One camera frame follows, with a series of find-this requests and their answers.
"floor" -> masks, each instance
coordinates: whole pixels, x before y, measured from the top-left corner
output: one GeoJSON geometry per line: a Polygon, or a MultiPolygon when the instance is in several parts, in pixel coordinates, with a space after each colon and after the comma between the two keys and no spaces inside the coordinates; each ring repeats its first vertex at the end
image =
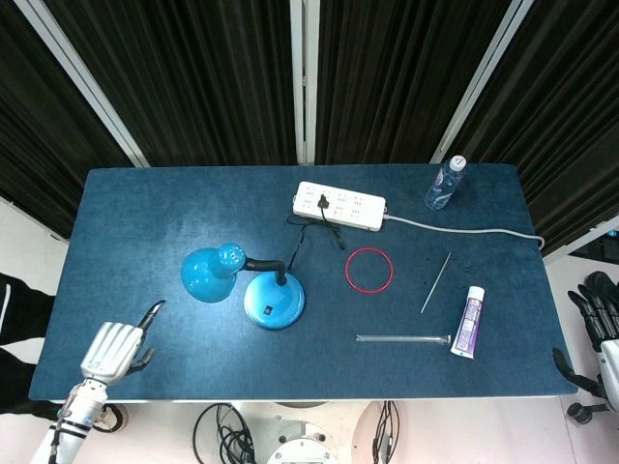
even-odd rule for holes
{"type": "MultiPolygon", "coordinates": [[[[0,271],[19,276],[32,287],[53,294],[66,252],[65,244],[50,237],[48,232],[13,208],[0,203],[0,271]]],[[[619,266],[580,258],[565,257],[547,268],[575,370],[589,376],[597,374],[596,360],[580,317],[566,292],[574,289],[594,270],[606,271],[614,280],[619,280],[619,266]]],[[[41,340],[30,340],[8,349],[33,363],[41,346],[41,340]]],[[[2,381],[6,382],[6,377],[3,376],[2,381]]],[[[583,404],[595,402],[586,392],[552,398],[401,402],[402,437],[392,462],[616,463],[619,415],[602,413],[585,426],[577,425],[564,415],[567,407],[575,401],[583,404]]],[[[75,462],[195,462],[192,427],[204,406],[168,402],[128,405],[131,420],[127,428],[113,435],[91,433],[75,462]]],[[[276,406],[264,403],[251,407],[271,411],[276,406]]],[[[370,462],[369,446],[378,415],[375,403],[367,409],[365,404],[358,403],[336,406],[329,403],[312,409],[314,415],[333,418],[332,427],[337,428],[339,421],[352,423],[349,446],[352,445],[353,462],[370,462]],[[334,408],[339,408],[339,411],[334,412],[334,408]]],[[[4,464],[28,462],[46,428],[46,421],[33,417],[0,416],[0,460],[4,464]]],[[[208,459],[213,455],[214,447],[209,445],[212,437],[206,435],[199,437],[199,448],[208,459]]]]}

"blue desk lamp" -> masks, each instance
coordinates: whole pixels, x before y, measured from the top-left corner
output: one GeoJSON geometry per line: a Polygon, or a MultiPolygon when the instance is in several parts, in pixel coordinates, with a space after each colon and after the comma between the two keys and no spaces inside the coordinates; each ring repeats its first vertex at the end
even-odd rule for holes
{"type": "Polygon", "coordinates": [[[189,254],[181,268],[187,291],[204,303],[225,300],[241,270],[258,271],[245,292],[244,307],[250,319],[266,329],[283,329],[303,312],[305,294],[299,280],[286,272],[281,261],[248,258],[236,244],[201,248],[189,254]]]}

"black curtain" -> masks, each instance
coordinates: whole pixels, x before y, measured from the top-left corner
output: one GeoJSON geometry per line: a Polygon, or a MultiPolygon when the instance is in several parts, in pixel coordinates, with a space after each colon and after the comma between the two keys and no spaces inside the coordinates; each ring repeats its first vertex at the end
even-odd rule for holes
{"type": "Polygon", "coordinates": [[[315,162],[428,162],[509,4],[321,2],[315,162]]]}
{"type": "Polygon", "coordinates": [[[129,160],[12,1],[0,50],[0,194],[68,238],[88,171],[129,160]]]}
{"type": "Polygon", "coordinates": [[[518,166],[553,251],[619,213],[619,3],[535,2],[449,156],[518,166]]]}
{"type": "Polygon", "coordinates": [[[296,163],[289,2],[45,2],[152,165],[296,163]]]}

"bottle cap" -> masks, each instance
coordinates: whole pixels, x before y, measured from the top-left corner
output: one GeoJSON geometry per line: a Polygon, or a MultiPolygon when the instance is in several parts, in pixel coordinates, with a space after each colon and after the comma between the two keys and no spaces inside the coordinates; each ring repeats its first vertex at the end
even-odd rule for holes
{"type": "Polygon", "coordinates": [[[466,166],[466,159],[460,155],[454,156],[452,160],[449,161],[449,167],[451,167],[455,172],[461,171],[464,169],[464,166],[466,166]]]}
{"type": "Polygon", "coordinates": [[[472,298],[474,300],[479,300],[480,302],[482,302],[484,300],[485,292],[486,290],[484,290],[482,287],[468,287],[468,295],[466,298],[472,298]]]}

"robotic hand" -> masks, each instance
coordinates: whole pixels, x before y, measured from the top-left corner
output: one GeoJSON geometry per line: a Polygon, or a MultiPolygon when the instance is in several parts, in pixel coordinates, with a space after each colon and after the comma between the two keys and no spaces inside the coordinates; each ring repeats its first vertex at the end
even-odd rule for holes
{"type": "Polygon", "coordinates": [[[594,406],[582,406],[580,403],[571,405],[568,408],[568,415],[579,423],[589,422],[592,413],[595,412],[619,413],[619,307],[614,299],[604,292],[595,287],[588,288],[593,286],[591,281],[594,278],[591,277],[596,275],[600,277],[601,274],[603,273],[593,273],[587,277],[587,286],[578,285],[578,291],[582,296],[576,292],[568,292],[568,296],[580,310],[585,329],[596,352],[600,367],[598,380],[576,374],[568,365],[563,352],[558,348],[552,350],[557,369],[569,382],[605,400],[603,404],[594,406]]]}
{"type": "Polygon", "coordinates": [[[150,327],[165,300],[155,303],[137,327],[105,322],[93,340],[80,368],[84,381],[71,390],[31,464],[70,464],[93,422],[107,400],[107,386],[142,370],[153,358],[149,348],[137,362],[133,358],[142,346],[150,327]]]}

